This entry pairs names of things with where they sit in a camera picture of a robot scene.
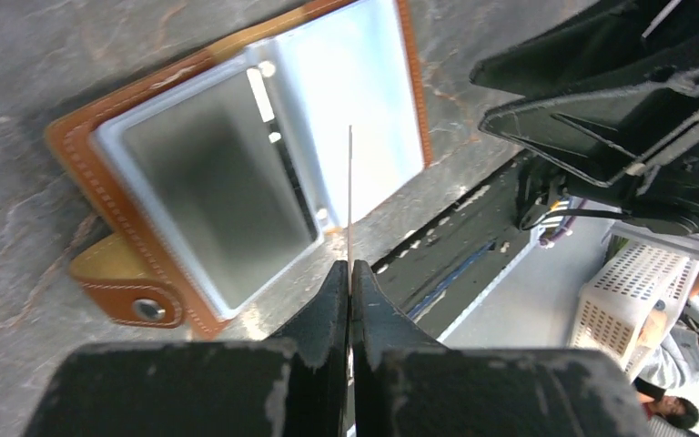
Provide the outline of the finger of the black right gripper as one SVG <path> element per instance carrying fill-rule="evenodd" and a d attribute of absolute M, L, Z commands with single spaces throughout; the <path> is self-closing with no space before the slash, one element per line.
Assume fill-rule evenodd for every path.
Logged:
<path fill-rule="evenodd" d="M 481 131 L 596 187 L 699 143 L 699 66 L 632 66 L 488 111 Z"/>
<path fill-rule="evenodd" d="M 598 1 L 476 62 L 470 81 L 524 97 L 638 63 L 699 35 L 699 1 Z"/>

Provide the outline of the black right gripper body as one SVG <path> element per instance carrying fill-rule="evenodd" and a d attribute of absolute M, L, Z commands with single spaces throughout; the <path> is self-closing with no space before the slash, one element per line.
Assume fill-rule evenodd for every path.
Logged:
<path fill-rule="evenodd" d="M 607 188 L 597 187 L 542 159 L 524 170 L 520 182 L 517 227 L 522 230 L 544 219 L 568 216 L 620 220 L 657 234 L 699 234 L 699 143 L 664 166 L 651 168 L 640 176 L 623 176 Z M 551 212 L 553 201 L 564 195 L 619 210 Z"/>

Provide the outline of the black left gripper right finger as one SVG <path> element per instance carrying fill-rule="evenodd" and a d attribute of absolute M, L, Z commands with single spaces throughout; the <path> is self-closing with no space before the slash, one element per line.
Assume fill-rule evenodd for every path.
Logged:
<path fill-rule="evenodd" d="M 391 304 L 370 265 L 351 279 L 359 436 L 645 436 L 633 388 L 603 353 L 451 349 Z"/>

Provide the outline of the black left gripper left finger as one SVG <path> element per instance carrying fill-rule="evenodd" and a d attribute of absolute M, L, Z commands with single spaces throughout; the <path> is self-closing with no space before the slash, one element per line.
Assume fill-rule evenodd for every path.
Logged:
<path fill-rule="evenodd" d="M 265 340 L 91 343 L 58 367 L 28 436 L 281 436 L 289 392 L 315 401 L 343 372 L 348 265 Z"/>

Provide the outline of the grey card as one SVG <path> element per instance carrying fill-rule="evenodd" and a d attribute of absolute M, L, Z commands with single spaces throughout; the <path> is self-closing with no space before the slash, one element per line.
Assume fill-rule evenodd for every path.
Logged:
<path fill-rule="evenodd" d="M 255 68 L 215 68 L 110 120 L 99 141 L 200 294 L 231 318 L 319 234 Z"/>

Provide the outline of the brown leather card holder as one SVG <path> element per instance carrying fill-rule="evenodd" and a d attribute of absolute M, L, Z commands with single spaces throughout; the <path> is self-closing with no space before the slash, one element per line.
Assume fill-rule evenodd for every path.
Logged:
<path fill-rule="evenodd" d="M 70 276 L 113 322 L 217 336 L 432 161 L 405 1 L 310 1 L 52 122 L 112 229 Z"/>

